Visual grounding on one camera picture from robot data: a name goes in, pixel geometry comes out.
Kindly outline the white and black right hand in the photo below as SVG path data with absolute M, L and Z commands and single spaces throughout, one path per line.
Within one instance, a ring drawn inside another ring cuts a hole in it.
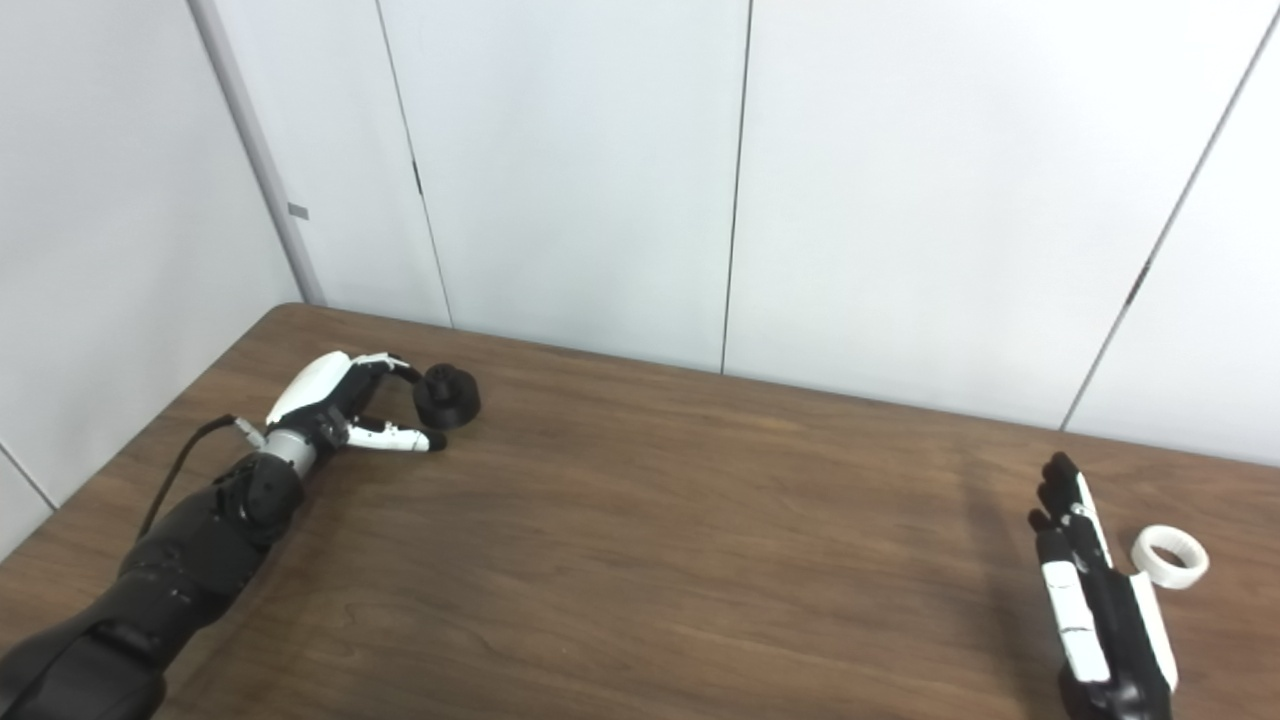
M 1028 521 L 1065 662 L 1070 719 L 1170 719 L 1178 687 L 1155 584 L 1114 565 L 1085 475 L 1065 454 L 1042 468 Z

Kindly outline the white and black left hand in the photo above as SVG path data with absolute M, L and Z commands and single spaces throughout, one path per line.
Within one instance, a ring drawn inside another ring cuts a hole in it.
M 292 433 L 319 452 L 343 447 L 410 454 L 443 451 L 448 441 L 440 430 L 403 427 L 366 414 L 374 391 L 389 375 L 406 382 L 422 378 L 394 354 L 325 354 L 285 387 L 266 416 L 266 437 Z

